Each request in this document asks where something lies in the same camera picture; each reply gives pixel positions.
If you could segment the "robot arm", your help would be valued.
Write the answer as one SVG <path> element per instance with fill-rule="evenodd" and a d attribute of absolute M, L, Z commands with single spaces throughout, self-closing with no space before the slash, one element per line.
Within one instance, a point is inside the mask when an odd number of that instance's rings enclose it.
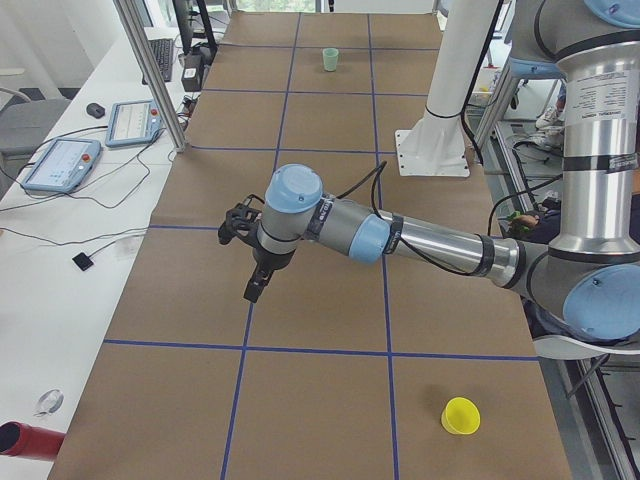
<path fill-rule="evenodd" d="M 361 262 L 416 256 L 486 277 L 598 340 L 639 328 L 639 246 L 630 234 L 639 102 L 635 1 L 521 1 L 512 54 L 554 62 L 567 80 L 559 234 L 547 245 L 468 234 L 328 195 L 309 167 L 273 175 L 246 241 L 256 302 L 301 240 Z"/>

